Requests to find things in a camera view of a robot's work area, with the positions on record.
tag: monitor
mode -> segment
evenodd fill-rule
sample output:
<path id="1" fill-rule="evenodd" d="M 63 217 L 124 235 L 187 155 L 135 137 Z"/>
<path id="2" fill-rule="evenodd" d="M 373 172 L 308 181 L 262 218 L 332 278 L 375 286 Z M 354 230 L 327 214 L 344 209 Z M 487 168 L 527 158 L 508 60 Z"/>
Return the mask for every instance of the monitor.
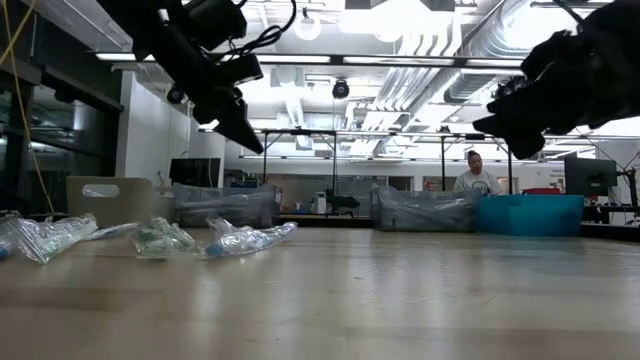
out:
<path id="1" fill-rule="evenodd" d="M 618 186 L 616 163 L 611 160 L 565 158 L 564 173 L 568 195 L 609 196 Z"/>
<path id="2" fill-rule="evenodd" d="M 199 187 L 218 187 L 220 159 L 171 159 L 172 183 Z"/>

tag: man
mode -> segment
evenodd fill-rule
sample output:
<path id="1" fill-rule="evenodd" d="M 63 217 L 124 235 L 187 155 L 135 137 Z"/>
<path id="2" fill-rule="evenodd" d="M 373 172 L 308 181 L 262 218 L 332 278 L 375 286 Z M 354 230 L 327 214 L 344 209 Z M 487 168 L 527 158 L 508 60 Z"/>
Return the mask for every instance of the man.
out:
<path id="1" fill-rule="evenodd" d="M 496 196 L 502 193 L 502 188 L 495 176 L 482 170 L 482 157 L 475 151 L 467 154 L 469 171 L 458 176 L 453 186 L 454 191 L 479 189 L 482 196 Z"/>

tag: teal container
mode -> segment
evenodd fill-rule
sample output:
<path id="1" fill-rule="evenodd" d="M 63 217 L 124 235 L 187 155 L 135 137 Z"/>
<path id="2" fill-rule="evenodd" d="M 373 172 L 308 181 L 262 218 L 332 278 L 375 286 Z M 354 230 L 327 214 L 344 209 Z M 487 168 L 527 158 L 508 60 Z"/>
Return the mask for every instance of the teal container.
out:
<path id="1" fill-rule="evenodd" d="M 477 229 L 512 236 L 577 236 L 584 196 L 509 195 L 480 201 Z"/>

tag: table surface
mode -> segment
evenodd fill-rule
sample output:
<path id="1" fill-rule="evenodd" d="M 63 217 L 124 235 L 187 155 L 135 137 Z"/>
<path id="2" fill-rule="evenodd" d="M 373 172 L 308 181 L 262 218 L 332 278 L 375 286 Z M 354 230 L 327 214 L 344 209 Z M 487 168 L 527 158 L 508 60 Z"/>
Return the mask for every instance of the table surface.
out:
<path id="1" fill-rule="evenodd" d="M 300 229 L 249 256 L 162 261 L 81 243 L 0 263 L 0 357 L 637 360 L 640 247 Z"/>

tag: clear plastic bag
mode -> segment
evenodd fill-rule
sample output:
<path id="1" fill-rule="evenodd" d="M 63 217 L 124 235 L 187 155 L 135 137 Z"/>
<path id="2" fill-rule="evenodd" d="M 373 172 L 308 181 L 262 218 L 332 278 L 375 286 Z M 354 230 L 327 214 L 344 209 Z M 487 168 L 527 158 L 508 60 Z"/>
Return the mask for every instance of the clear plastic bag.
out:
<path id="1" fill-rule="evenodd" d="M 271 229 L 255 230 L 249 226 L 234 227 L 224 219 L 207 220 L 209 227 L 215 233 L 215 241 L 205 247 L 204 251 L 210 257 L 231 255 L 245 255 L 278 245 L 298 224 L 288 222 Z"/>
<path id="2" fill-rule="evenodd" d="M 17 219 L 8 225 L 20 250 L 43 265 L 98 229 L 96 219 L 90 214 L 54 223 Z"/>
<path id="3" fill-rule="evenodd" d="M 151 227 L 138 226 L 133 231 L 133 243 L 141 258 L 167 258 L 198 253 L 193 238 L 177 224 L 163 218 L 151 219 Z"/>
<path id="4" fill-rule="evenodd" d="M 96 230 L 93 234 L 84 238 L 83 241 L 102 240 L 102 239 L 108 239 L 116 236 L 125 235 L 137 229 L 138 226 L 140 226 L 140 224 L 137 224 L 137 223 L 110 226 L 108 228 Z"/>
<path id="5" fill-rule="evenodd" d="M 0 261 L 8 258 L 14 247 L 14 242 L 12 240 L 13 231 L 12 227 L 9 226 L 9 222 L 16 222 L 21 218 L 21 215 L 18 212 L 5 214 L 6 215 L 0 218 Z"/>
<path id="6" fill-rule="evenodd" d="M 371 191 L 374 228 L 391 231 L 475 231 L 479 191 Z"/>
<path id="7" fill-rule="evenodd" d="M 280 216 L 282 189 L 202 188 L 174 184 L 176 217 L 182 227 L 206 228 L 208 219 L 226 219 L 234 226 L 268 229 Z"/>

